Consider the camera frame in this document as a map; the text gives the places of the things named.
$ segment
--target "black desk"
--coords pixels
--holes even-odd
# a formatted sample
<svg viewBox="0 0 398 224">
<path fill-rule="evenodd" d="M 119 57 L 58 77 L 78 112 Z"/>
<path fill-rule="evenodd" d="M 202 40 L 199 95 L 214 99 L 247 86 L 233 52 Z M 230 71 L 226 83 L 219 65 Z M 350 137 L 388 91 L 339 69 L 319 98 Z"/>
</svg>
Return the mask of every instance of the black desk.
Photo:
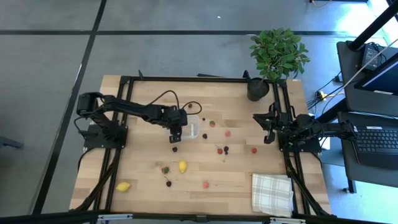
<svg viewBox="0 0 398 224">
<path fill-rule="evenodd" d="M 388 48 L 383 54 L 389 59 L 398 52 L 397 49 Z M 344 83 L 355 75 L 360 69 L 359 60 L 362 51 L 354 52 L 350 50 L 346 42 L 337 43 L 337 53 L 340 61 L 341 75 Z M 361 72 L 354 81 L 364 77 L 366 73 Z M 359 111 L 372 114 L 382 114 L 388 116 L 398 116 L 398 96 L 374 93 L 366 90 L 354 88 L 354 83 L 345 88 L 346 98 L 338 102 L 335 106 L 326 111 L 317 120 L 321 123 L 333 121 L 339 111 Z"/>
<path fill-rule="evenodd" d="M 339 122 L 346 121 L 347 119 L 352 121 L 354 125 L 355 123 L 363 123 L 363 121 L 365 121 L 369 123 L 369 125 L 375 126 L 398 126 L 398 120 L 394 119 L 378 118 L 377 121 L 372 124 L 372 119 L 367 118 L 366 115 L 344 112 L 338 113 Z M 361 165 L 356 160 L 353 144 L 347 140 L 342 140 L 341 142 L 343 145 L 346 175 L 349 180 L 358 180 L 373 184 L 398 187 L 398 170 L 388 170 Z"/>
</svg>

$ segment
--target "lemon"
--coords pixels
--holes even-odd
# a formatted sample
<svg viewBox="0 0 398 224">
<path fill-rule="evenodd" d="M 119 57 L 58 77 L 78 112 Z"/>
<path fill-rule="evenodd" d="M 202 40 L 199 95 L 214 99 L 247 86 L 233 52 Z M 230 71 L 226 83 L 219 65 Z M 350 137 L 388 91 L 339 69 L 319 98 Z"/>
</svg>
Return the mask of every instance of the lemon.
<svg viewBox="0 0 398 224">
<path fill-rule="evenodd" d="M 178 163 L 178 169 L 179 169 L 180 172 L 183 174 L 183 173 L 186 171 L 186 169 L 187 169 L 187 162 L 185 162 L 185 161 L 180 161 L 180 162 Z"/>
<path fill-rule="evenodd" d="M 130 188 L 130 184 L 127 182 L 121 182 L 120 184 L 118 184 L 118 186 L 116 187 L 116 190 L 118 190 L 119 192 L 125 192 L 127 190 L 129 190 Z"/>
</svg>

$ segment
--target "monitor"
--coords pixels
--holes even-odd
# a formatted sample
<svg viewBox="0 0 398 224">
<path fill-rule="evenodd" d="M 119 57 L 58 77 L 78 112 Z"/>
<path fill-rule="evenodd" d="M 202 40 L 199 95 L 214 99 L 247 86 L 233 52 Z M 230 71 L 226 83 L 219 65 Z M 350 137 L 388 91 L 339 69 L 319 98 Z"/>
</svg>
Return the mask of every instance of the monitor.
<svg viewBox="0 0 398 224">
<path fill-rule="evenodd" d="M 355 88 L 398 95 L 398 53 L 357 82 Z"/>
</svg>

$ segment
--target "clear plastic container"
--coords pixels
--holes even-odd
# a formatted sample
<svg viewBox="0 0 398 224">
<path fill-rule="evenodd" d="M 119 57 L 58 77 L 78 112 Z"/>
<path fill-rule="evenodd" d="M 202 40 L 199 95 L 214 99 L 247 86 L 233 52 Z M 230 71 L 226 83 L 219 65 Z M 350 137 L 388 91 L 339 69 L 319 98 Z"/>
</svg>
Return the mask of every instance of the clear plastic container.
<svg viewBox="0 0 398 224">
<path fill-rule="evenodd" d="M 200 132 L 199 116 L 187 115 L 187 121 L 188 124 L 182 126 L 181 140 L 195 139 Z"/>
</svg>

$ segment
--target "potted plant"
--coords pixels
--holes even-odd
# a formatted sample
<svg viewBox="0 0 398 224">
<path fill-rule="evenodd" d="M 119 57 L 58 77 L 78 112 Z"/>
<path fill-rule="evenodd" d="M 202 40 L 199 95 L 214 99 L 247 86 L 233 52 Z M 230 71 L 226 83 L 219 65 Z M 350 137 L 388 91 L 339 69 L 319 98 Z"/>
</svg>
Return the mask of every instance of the potted plant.
<svg viewBox="0 0 398 224">
<path fill-rule="evenodd" d="M 251 56 L 257 60 L 257 69 L 262 78 L 248 78 L 248 98 L 258 101 L 266 96 L 269 91 L 269 82 L 278 82 L 282 75 L 289 77 L 291 72 L 295 78 L 300 72 L 304 72 L 303 66 L 310 59 L 304 54 L 303 43 L 299 43 L 301 36 L 293 35 L 290 29 L 283 28 L 270 31 L 262 31 L 259 36 L 251 37 L 256 44 L 250 46 L 253 49 Z"/>
</svg>

